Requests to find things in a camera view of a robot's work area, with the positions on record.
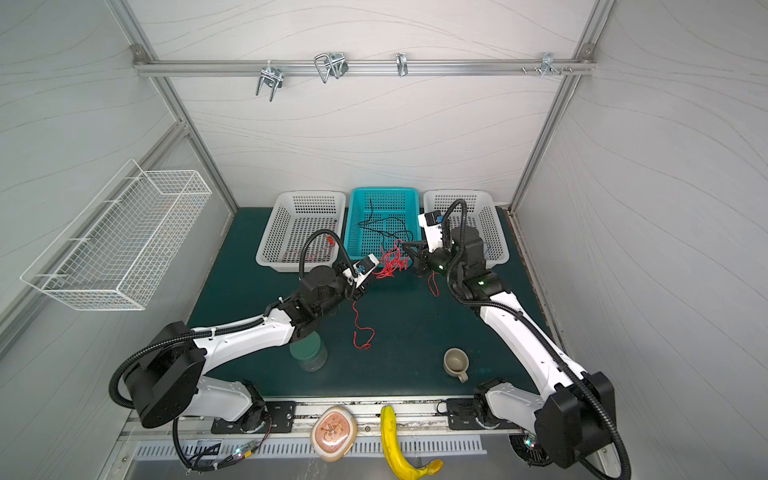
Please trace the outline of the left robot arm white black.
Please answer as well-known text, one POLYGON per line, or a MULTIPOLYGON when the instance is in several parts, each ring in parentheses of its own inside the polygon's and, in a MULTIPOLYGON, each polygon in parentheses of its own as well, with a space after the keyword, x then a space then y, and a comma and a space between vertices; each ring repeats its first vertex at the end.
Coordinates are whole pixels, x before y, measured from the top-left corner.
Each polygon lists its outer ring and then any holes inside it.
POLYGON ((117 367, 108 384, 111 400, 135 411, 146 429, 180 417, 210 417, 245 433, 258 430, 269 410, 256 387, 208 374, 254 352, 303 340, 336 307, 359 300, 379 261, 373 254, 354 261, 344 248, 339 254, 331 266, 301 268, 297 290, 260 315, 193 329, 183 322, 166 325, 117 367))

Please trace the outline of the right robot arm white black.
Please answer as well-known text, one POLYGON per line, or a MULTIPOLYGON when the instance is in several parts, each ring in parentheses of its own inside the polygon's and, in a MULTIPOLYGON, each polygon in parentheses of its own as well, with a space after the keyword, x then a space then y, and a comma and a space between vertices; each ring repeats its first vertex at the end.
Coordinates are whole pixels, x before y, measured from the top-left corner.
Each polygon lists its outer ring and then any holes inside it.
POLYGON ((450 295, 473 310, 505 343, 537 389, 523 391, 492 379, 479 385, 473 407, 484 427, 512 423, 514 453, 530 466, 582 465, 598 479, 629 479, 632 466, 616 420, 615 390, 601 372, 589 373, 563 352, 525 312, 517 296, 486 265, 483 241, 467 225, 468 206, 454 200, 446 211, 418 217, 424 238, 406 242, 419 273, 445 278, 450 295))

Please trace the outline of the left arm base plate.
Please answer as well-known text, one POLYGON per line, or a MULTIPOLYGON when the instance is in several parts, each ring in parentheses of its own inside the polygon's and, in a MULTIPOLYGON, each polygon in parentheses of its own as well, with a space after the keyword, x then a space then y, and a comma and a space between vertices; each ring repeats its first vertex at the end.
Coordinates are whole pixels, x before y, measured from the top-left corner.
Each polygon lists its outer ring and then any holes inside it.
POLYGON ((295 401, 266 401, 252 407, 241 419, 228 422, 215 418, 211 425, 211 433, 228 434, 264 434, 291 433, 293 430, 295 401))

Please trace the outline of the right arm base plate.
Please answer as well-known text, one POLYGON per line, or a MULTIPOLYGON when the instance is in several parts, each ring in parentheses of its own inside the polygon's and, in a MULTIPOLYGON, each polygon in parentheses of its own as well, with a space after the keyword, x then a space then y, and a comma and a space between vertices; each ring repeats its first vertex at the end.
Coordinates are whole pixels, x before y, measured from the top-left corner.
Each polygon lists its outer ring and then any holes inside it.
POLYGON ((448 398, 436 406, 436 413, 447 419, 451 431, 495 430, 499 423, 484 423, 476 415, 470 398, 448 398))

